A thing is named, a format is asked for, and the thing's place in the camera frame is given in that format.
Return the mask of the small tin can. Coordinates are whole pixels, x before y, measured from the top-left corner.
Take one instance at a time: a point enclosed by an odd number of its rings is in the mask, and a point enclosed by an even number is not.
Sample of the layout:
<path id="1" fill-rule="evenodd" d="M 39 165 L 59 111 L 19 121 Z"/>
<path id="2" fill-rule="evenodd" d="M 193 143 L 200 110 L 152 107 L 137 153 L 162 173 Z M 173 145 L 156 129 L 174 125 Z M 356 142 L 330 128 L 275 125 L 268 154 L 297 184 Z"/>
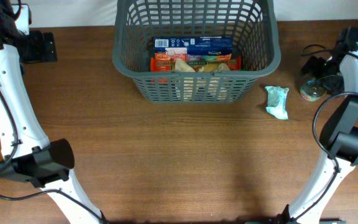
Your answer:
<path id="1" fill-rule="evenodd" d="M 300 88 L 300 95 L 306 101 L 317 101 L 324 94 L 324 88 L 316 80 L 308 80 Z"/>

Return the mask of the dark blue cardboard box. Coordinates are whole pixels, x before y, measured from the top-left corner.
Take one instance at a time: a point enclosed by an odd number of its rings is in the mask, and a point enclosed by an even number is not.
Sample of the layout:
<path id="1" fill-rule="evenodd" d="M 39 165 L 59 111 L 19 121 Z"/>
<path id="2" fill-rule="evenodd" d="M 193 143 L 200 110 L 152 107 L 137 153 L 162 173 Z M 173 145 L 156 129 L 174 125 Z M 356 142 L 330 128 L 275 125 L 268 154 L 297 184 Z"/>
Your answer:
<path id="1" fill-rule="evenodd" d="M 154 38 L 154 52 L 160 61 L 229 60 L 233 44 L 230 37 Z"/>

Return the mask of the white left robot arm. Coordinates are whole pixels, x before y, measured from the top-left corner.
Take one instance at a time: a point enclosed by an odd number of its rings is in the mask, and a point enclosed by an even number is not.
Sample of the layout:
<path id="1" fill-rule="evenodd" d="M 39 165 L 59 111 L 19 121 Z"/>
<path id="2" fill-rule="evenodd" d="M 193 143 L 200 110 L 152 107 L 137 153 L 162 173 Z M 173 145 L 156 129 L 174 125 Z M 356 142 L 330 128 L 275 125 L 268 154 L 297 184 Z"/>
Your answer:
<path id="1" fill-rule="evenodd" d="M 50 141 L 30 103 L 24 65 L 57 60 L 53 34 L 30 30 L 31 22 L 28 5 L 0 1 L 0 178 L 32 184 L 71 223 L 106 223 L 76 178 L 69 142 Z"/>

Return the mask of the beige food pouch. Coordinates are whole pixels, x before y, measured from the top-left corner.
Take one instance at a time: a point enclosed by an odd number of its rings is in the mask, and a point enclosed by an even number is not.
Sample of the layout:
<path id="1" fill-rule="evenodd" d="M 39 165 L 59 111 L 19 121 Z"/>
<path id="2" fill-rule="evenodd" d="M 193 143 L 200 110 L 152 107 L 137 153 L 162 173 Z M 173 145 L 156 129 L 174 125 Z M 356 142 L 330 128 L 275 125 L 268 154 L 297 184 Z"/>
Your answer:
<path id="1" fill-rule="evenodd" d="M 223 72 L 230 71 L 227 63 L 215 60 L 184 61 L 175 60 L 176 72 Z M 184 96 L 185 101 L 191 101 L 193 94 L 194 100 L 202 100 L 205 96 L 207 100 L 217 99 L 218 101 L 227 98 L 227 88 L 224 85 L 219 86 L 219 78 L 184 78 Z"/>

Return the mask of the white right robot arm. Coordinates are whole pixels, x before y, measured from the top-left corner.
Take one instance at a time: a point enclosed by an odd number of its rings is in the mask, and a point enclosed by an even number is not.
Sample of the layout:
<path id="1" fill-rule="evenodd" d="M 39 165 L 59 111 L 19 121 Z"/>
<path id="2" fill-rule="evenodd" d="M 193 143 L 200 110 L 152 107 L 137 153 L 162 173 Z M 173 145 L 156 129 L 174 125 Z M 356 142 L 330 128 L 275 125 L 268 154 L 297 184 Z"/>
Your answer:
<path id="1" fill-rule="evenodd" d="M 330 100 L 344 100 L 321 132 L 313 134 L 322 152 L 305 187 L 272 223 L 321 223 L 322 212 L 336 189 L 358 166 L 358 27 L 343 29 L 333 48 L 319 51 L 330 53 L 330 58 L 317 58 L 310 52 L 301 69 L 331 94 L 316 113 Z"/>

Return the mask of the San Remo spaghetti packet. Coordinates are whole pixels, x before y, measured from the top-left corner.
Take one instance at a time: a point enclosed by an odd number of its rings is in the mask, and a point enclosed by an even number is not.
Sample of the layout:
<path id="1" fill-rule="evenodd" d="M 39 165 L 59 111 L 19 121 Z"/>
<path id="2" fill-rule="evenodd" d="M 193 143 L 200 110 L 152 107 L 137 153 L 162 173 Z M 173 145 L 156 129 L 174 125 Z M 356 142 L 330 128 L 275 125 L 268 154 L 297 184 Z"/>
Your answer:
<path id="1" fill-rule="evenodd" d="M 242 58 L 229 60 L 192 60 L 186 61 L 180 58 L 173 61 L 160 61 L 155 58 L 150 60 L 151 72 L 221 72 L 236 71 L 242 68 Z"/>

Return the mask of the light green packet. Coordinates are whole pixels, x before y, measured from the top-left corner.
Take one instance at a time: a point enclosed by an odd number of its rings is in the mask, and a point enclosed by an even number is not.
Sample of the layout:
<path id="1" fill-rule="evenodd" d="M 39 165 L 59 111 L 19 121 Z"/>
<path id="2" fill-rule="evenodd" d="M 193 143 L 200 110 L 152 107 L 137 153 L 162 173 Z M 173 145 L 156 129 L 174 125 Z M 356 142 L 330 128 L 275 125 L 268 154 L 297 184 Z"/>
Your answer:
<path id="1" fill-rule="evenodd" d="M 286 100 L 289 88 L 279 86 L 266 86 L 267 97 L 267 113 L 273 115 L 277 119 L 287 120 L 288 113 L 286 111 Z"/>

